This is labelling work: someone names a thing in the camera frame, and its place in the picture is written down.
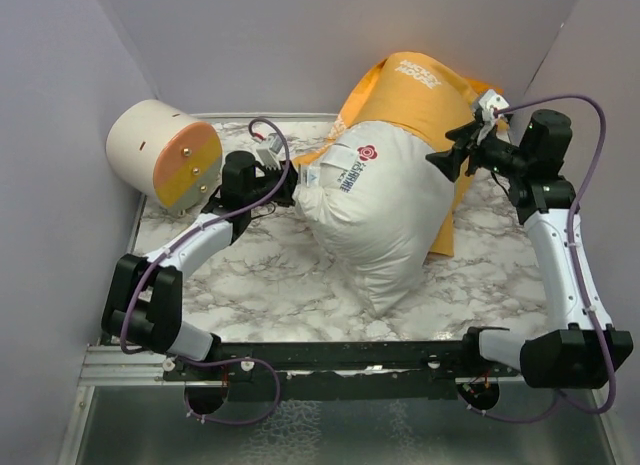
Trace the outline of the orange Mickey Mouse pillowcase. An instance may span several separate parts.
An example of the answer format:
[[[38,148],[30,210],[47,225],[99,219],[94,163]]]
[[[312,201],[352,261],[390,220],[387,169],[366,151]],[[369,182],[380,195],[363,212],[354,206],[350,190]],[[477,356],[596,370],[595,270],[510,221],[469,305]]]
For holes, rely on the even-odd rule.
[[[427,142],[434,152],[448,151],[447,131],[472,121],[472,103],[487,90],[481,82],[468,81],[441,62],[417,52],[390,55],[370,69],[344,103],[325,144],[295,158],[296,167],[321,156],[345,131],[367,121],[383,121],[402,128]],[[471,180],[456,182],[454,202],[443,231],[430,252],[452,255],[453,212]]]

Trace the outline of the white pillow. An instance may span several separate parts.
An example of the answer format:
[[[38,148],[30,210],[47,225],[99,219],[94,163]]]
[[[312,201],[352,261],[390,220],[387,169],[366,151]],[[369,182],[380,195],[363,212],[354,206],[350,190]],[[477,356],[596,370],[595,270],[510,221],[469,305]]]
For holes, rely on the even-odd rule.
[[[367,121],[299,168],[297,212],[377,316],[418,285],[453,205],[454,184],[426,159],[433,151],[402,128]]]

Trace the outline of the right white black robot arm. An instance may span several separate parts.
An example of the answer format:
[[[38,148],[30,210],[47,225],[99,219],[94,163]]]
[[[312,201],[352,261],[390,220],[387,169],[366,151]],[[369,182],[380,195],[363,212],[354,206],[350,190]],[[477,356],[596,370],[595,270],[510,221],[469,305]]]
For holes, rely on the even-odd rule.
[[[426,159],[446,178],[486,169],[509,182],[515,207],[536,256],[547,302],[547,333],[533,339],[504,328],[470,328],[459,352],[461,368],[481,376],[495,363],[511,367],[533,388],[599,389],[611,384],[633,350],[599,300],[581,248],[573,185],[560,174],[572,139],[570,119],[535,111],[519,145],[497,136],[480,115],[446,132],[453,145]]]

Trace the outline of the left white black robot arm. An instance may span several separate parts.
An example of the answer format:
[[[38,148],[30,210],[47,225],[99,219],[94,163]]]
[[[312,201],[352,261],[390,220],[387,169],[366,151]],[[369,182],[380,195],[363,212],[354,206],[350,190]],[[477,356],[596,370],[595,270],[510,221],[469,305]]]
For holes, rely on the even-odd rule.
[[[221,184],[194,222],[144,256],[126,254],[114,270],[101,318],[102,331],[143,350],[186,358],[195,377],[220,370],[214,349],[220,338],[182,319],[183,283],[209,258],[236,242],[252,221],[252,210],[269,203],[290,207],[298,181],[294,166],[274,168],[246,151],[230,153]]]

